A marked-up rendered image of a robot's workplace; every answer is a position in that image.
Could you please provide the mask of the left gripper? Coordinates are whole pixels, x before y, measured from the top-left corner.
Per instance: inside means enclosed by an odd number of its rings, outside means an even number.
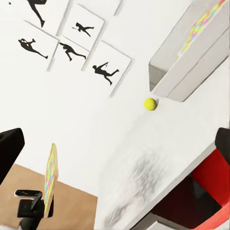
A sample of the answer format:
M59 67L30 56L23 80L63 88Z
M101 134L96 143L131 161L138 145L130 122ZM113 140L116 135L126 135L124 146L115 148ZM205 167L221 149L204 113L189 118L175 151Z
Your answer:
M38 226L41 218L44 218L45 200L41 200L42 193L33 201L29 199L21 199L18 206L17 217L22 218L24 225L28 227ZM54 201L49 210L48 218L53 216Z

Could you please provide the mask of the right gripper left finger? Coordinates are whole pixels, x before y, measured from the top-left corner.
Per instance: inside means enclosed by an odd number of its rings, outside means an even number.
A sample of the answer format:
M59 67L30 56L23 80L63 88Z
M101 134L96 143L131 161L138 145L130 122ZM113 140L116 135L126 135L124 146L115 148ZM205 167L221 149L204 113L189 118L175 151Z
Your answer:
M0 133L0 185L25 146L21 128Z

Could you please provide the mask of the board game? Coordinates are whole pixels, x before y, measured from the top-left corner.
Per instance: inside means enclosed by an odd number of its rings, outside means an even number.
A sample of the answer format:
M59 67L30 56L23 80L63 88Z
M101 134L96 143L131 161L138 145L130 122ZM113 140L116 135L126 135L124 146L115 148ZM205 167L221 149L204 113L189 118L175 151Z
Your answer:
M185 45L186 46L186 45ZM180 50L180 52L176 55L177 59L182 55L182 53L184 52L184 48L185 46Z

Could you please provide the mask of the jigsaw puzzle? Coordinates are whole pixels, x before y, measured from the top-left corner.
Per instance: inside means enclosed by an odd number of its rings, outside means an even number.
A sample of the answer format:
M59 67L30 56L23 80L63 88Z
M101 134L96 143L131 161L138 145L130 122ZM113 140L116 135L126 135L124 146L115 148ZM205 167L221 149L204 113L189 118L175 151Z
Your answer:
M53 202L53 194L58 180L58 159L57 146L55 143L51 144L50 154L47 161L46 176L45 176L45 210L44 218L48 217L49 210Z
M184 51L190 46L192 41L197 37L199 32L204 28L212 16L217 12L217 10L222 6L225 0L221 0L214 8L212 8L206 15L204 15L197 23L193 26Z

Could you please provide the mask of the tennis ball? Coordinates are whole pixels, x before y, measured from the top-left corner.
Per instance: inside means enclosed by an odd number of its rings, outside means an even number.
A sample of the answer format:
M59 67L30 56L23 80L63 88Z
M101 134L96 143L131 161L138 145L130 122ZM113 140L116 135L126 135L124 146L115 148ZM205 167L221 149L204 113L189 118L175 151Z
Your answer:
M154 111L156 109L157 102L153 98L148 98L144 102L144 108L148 111Z

